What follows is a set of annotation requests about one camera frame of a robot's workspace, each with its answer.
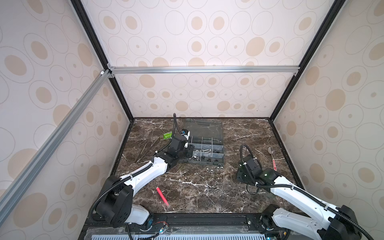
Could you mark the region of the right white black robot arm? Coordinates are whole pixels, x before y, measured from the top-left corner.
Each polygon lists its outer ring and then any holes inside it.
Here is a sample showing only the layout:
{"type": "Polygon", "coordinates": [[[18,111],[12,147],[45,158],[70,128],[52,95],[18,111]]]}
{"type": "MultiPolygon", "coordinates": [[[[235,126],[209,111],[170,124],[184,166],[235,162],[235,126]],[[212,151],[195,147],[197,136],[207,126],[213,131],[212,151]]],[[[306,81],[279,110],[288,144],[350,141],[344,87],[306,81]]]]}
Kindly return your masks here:
{"type": "Polygon", "coordinates": [[[337,207],[299,188],[273,169],[262,169],[253,155],[240,156],[237,172],[239,182],[253,185],[285,199],[304,215],[291,213],[277,205],[269,205],[259,220],[266,231],[288,229],[313,240],[360,240],[372,236],[358,224],[354,211],[337,207]]]}

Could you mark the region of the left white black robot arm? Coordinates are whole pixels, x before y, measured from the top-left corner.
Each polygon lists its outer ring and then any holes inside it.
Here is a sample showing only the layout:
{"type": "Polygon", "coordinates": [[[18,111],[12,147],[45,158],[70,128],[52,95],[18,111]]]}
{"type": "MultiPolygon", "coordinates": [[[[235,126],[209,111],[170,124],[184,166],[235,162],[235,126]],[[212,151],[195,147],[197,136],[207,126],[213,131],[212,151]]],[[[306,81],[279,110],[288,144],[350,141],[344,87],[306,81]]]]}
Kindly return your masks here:
{"type": "Polygon", "coordinates": [[[156,151],[141,168],[121,177],[110,176],[91,205],[88,219],[92,223],[107,223],[114,228],[124,224],[151,225],[150,212],[133,204],[134,196],[155,178],[169,172],[188,153],[189,133],[171,137],[170,142],[156,151]]]}

